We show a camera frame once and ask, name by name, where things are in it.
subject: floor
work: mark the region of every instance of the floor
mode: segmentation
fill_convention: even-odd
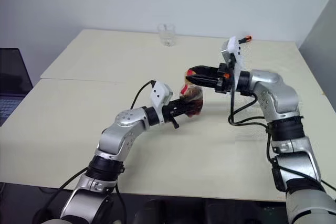
[[[34,213],[42,207],[54,189],[34,186],[6,184],[1,197],[1,224],[31,223]],[[71,192],[64,190],[51,204],[55,217]],[[165,202],[166,223],[207,223],[207,224],[277,224],[286,223],[284,203],[243,200],[204,199],[191,197],[169,197],[122,194],[128,211],[128,223],[133,223],[135,214],[143,209],[146,202],[159,199]],[[121,205],[115,199],[113,220],[121,219]]]

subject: laptop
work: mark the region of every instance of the laptop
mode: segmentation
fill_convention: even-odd
[[[18,48],[0,48],[0,126],[33,88]]]

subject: table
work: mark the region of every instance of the table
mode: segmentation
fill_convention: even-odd
[[[58,187],[88,164],[101,131],[130,106],[141,84],[157,78],[177,94],[188,67],[218,65],[218,49],[223,43],[218,38],[180,37],[180,47],[165,48],[156,41],[157,35],[122,32],[118,40],[118,34],[84,30],[45,71],[45,79],[1,128],[0,180]],[[184,41],[194,47],[187,50]],[[143,50],[139,50],[141,45],[145,45]],[[311,138],[322,177],[336,184],[330,162],[336,148],[335,141],[330,141],[336,115],[294,43],[253,41],[242,45],[242,50],[247,70],[271,69],[297,90],[304,129]],[[150,105],[149,92],[141,94],[137,106]],[[121,191],[283,201],[285,196],[276,191],[266,160],[263,128],[230,126],[228,96],[204,89],[204,99],[202,115],[177,118],[178,130],[171,124],[155,126],[136,140],[125,163],[126,171],[120,176]],[[237,106],[247,102],[248,98],[237,96]],[[241,118],[260,114],[255,106]]]

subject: black cable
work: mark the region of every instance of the black cable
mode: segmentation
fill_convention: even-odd
[[[142,86],[141,89],[139,89],[139,91],[137,92],[137,95],[135,96],[135,98],[134,98],[134,100],[133,100],[133,103],[132,103],[132,105],[131,105],[131,109],[133,109],[133,107],[134,107],[134,105],[135,105],[135,102],[137,101],[138,96],[139,96],[139,94],[141,93],[141,91],[142,91],[145,87],[147,87],[149,84],[152,84],[152,85],[153,85],[154,83],[155,83],[154,80],[150,80],[150,81],[147,82],[144,86]]]
[[[88,168],[85,167],[84,169],[80,170],[78,173],[74,174],[71,178],[69,178],[63,185],[61,185],[56,192],[51,196],[51,198],[45,203],[42,209],[47,209],[51,202],[57,197],[57,195],[67,186],[69,185],[75,178],[85,172]]]
[[[271,134],[268,133],[268,137],[267,137],[267,145],[266,145],[266,157],[268,162],[271,163],[271,165],[273,165],[272,159],[271,159],[271,155],[269,154],[269,148],[271,146]]]
[[[230,115],[227,119],[229,124],[231,124],[232,126],[260,125],[260,126],[267,129],[267,126],[263,123],[259,123],[259,122],[244,123],[244,122],[254,120],[254,119],[265,119],[263,116],[253,116],[251,118],[246,118],[246,119],[243,119],[239,122],[235,122],[234,115],[237,114],[238,112],[252,106],[253,104],[255,104],[258,101],[258,98],[257,98],[256,94],[252,93],[252,96],[254,97],[253,101],[247,103],[246,105],[240,107],[237,110],[234,110],[234,106],[235,106],[235,84],[234,84],[235,83],[235,77],[234,77],[234,75],[232,75],[232,77],[233,77],[233,85],[232,85],[232,88],[231,88]]]
[[[118,188],[118,183],[115,185],[116,187],[116,193],[117,193],[117,197],[120,200],[121,206],[122,206],[122,223],[123,224],[127,224],[127,209],[126,209],[126,204],[125,201],[123,200],[123,198],[121,197],[121,194],[119,192],[119,188]]]
[[[57,197],[57,195],[67,186],[69,185],[75,178],[77,178],[79,175],[81,175],[83,172],[85,172],[88,168],[85,167],[84,169],[80,170],[78,173],[73,175],[71,178],[69,178],[63,185],[61,185],[56,192],[53,193],[53,195],[49,198],[49,200],[44,204],[44,206],[38,210],[34,216],[33,216],[33,224],[40,224],[43,223],[49,219],[53,218],[53,215],[51,211],[48,209],[52,201]]]
[[[49,188],[49,189],[51,189],[52,191],[45,191],[43,187],[38,186],[38,190],[43,194],[53,194],[55,190],[57,190],[55,188]]]
[[[0,183],[0,184],[1,184],[1,189],[0,189],[0,204],[1,204],[6,183]]]
[[[322,183],[324,183],[326,186],[329,186],[331,189],[333,189],[334,191],[336,191],[336,187],[333,187],[332,185],[330,185],[329,183],[325,182],[323,179],[321,180]]]

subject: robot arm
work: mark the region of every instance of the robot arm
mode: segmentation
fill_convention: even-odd
[[[272,173],[276,188],[286,192],[289,223],[336,223],[336,203],[320,184],[320,170],[309,138],[303,131],[295,90],[276,73],[241,71],[242,56],[235,37],[223,48],[226,64],[221,63],[219,68],[191,68],[196,74],[187,77],[188,81],[214,88],[218,93],[236,90],[241,95],[255,94],[272,138],[271,147],[276,154],[270,160]]]
[[[167,85],[157,81],[151,92],[153,107],[125,110],[102,132],[86,173],[81,175],[62,210],[62,221],[76,224],[109,223],[113,206],[111,193],[118,176],[124,171],[123,162],[135,139],[156,124],[172,122],[177,128],[179,125],[174,117],[185,113],[192,114],[202,107],[202,104],[186,102],[183,99],[170,101],[172,94]]]

